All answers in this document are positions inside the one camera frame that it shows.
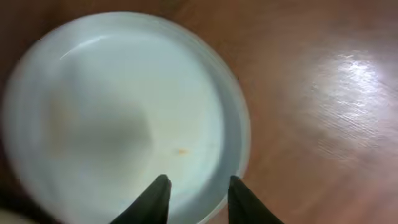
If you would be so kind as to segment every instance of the dish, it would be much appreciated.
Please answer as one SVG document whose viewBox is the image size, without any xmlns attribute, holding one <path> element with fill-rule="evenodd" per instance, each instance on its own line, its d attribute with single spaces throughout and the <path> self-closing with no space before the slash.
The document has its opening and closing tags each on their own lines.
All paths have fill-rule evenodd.
<svg viewBox="0 0 398 224">
<path fill-rule="evenodd" d="M 249 154 L 231 71 L 197 36 L 132 12 L 47 34 L 8 83 L 6 152 L 31 197 L 65 223 L 109 223 L 159 175 L 169 223 L 203 223 Z"/>
</svg>

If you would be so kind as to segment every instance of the brown table surface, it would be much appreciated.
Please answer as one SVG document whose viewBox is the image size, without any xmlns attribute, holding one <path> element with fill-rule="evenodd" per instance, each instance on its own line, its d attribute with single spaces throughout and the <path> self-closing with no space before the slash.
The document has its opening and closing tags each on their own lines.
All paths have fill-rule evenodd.
<svg viewBox="0 0 398 224">
<path fill-rule="evenodd" d="M 252 125 L 244 182 L 285 223 L 398 223 L 398 1 L 4 0 L 1 90 L 51 29 L 145 12 L 207 41 L 243 89 Z M 0 162 L 0 186 L 21 192 Z M 224 210 L 210 223 L 227 223 Z"/>
</svg>

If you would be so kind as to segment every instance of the round plate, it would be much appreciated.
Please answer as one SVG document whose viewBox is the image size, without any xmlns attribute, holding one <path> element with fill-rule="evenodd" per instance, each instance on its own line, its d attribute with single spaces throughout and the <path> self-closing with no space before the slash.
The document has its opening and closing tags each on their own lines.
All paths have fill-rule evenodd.
<svg viewBox="0 0 398 224">
<path fill-rule="evenodd" d="M 64 223 L 109 223 L 159 174 L 172 181 L 169 223 L 205 222 L 248 160 L 229 68 L 145 14 L 86 16 L 47 34 L 15 68 L 3 118 L 16 174 Z"/>
</svg>

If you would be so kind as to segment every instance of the table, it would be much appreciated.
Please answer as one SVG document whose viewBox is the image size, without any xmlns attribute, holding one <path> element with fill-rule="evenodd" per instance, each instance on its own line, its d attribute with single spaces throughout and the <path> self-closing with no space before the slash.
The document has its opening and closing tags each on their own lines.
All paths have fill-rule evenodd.
<svg viewBox="0 0 398 224">
<path fill-rule="evenodd" d="M 392 0 L 5 0 L 0 90 L 24 51 L 87 14 L 135 11 L 208 42 L 239 80 L 244 182 L 286 224 L 397 223 L 398 14 Z M 0 186 L 23 194 L 0 153 Z M 227 223 L 222 211 L 210 223 Z"/>
</svg>

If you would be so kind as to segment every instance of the white plate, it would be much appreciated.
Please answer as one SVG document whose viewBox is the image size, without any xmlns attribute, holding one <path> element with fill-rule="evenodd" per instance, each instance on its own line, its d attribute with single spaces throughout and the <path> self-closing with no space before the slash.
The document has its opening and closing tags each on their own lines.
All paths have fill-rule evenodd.
<svg viewBox="0 0 398 224">
<path fill-rule="evenodd" d="M 249 120 L 222 59 L 161 18 L 111 12 L 38 41 L 12 74 L 6 152 L 65 223 L 109 223 L 159 175 L 169 223 L 205 222 L 248 160 Z"/>
</svg>

